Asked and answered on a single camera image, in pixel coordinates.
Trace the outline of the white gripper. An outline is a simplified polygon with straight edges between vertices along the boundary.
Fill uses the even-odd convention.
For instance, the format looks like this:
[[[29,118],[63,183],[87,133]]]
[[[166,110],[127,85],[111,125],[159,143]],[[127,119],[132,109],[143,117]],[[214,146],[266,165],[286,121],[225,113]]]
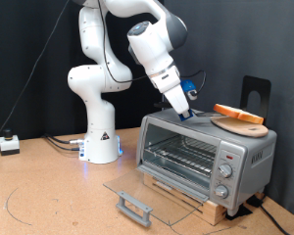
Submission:
[[[149,76],[153,85],[167,98],[181,119],[192,117],[192,111],[180,85],[180,78],[176,66]]]

